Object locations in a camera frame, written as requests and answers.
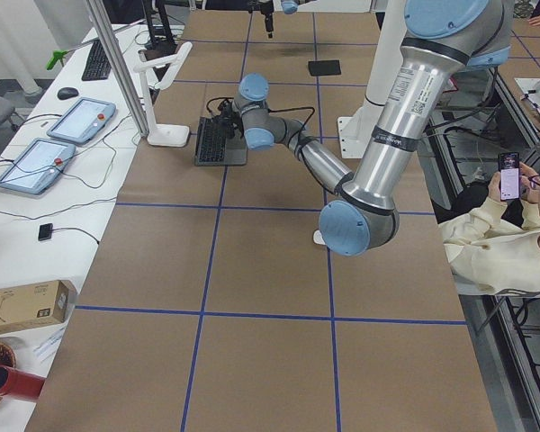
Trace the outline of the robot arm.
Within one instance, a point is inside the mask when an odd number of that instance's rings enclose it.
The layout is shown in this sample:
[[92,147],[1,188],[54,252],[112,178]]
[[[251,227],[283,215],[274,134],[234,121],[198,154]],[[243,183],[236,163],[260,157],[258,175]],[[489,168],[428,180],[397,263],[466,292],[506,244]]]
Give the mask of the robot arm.
[[[285,14],[293,14],[298,11],[300,5],[307,4],[304,0],[282,0],[280,5]],[[274,1],[273,0],[249,0],[247,1],[247,11],[252,14],[254,11],[260,12],[264,16],[265,31],[269,39],[274,37]]]
[[319,216],[319,232],[330,250],[356,256],[394,237],[400,217],[392,191],[447,82],[455,73],[493,68],[508,59],[513,8],[511,1],[405,3],[399,12],[405,22],[402,63],[355,172],[302,122],[270,114],[263,76],[252,73],[240,81],[232,109],[248,148],[285,145],[337,197]]

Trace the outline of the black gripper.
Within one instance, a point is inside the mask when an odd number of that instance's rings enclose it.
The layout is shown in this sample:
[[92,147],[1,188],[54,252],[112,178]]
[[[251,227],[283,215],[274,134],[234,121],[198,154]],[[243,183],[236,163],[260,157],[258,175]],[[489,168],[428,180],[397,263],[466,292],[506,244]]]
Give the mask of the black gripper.
[[265,30],[268,38],[274,37],[274,21],[272,19],[274,14],[274,1],[273,0],[260,0],[259,11],[265,17]]
[[238,112],[228,108],[222,112],[222,129],[227,138],[243,138],[244,125]]

